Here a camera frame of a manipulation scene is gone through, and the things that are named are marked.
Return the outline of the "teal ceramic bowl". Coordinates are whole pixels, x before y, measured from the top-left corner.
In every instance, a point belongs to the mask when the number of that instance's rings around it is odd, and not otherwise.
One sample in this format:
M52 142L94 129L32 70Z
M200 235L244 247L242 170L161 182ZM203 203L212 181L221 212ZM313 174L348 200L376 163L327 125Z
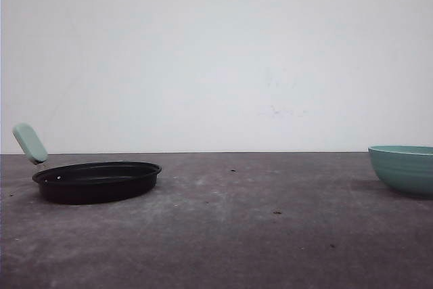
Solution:
M389 188L412 196L432 197L432 148L370 146L372 168Z

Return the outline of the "black frying pan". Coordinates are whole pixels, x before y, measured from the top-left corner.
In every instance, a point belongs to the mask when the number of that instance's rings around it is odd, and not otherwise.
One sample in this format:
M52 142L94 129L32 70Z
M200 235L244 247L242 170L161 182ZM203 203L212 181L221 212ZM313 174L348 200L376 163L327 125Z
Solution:
M32 176L40 195L58 204L99 204L152 190L162 167L151 162L108 161L43 169Z

